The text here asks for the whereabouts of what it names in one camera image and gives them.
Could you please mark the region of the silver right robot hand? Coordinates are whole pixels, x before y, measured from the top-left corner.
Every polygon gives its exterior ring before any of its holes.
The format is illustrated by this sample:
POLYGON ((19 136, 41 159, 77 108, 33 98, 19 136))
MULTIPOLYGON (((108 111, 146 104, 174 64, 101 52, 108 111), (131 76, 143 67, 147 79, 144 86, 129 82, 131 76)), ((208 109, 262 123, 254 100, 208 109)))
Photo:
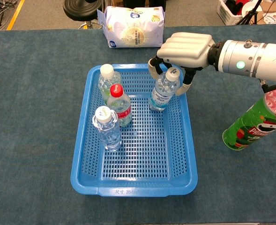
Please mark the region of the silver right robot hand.
POLYGON ((189 32, 176 32, 161 45, 155 57, 148 61, 152 78, 157 79, 162 70, 176 65, 185 70, 182 86, 175 92, 177 96, 185 94, 191 86, 197 71, 209 65, 209 51, 215 45, 211 35, 189 32))

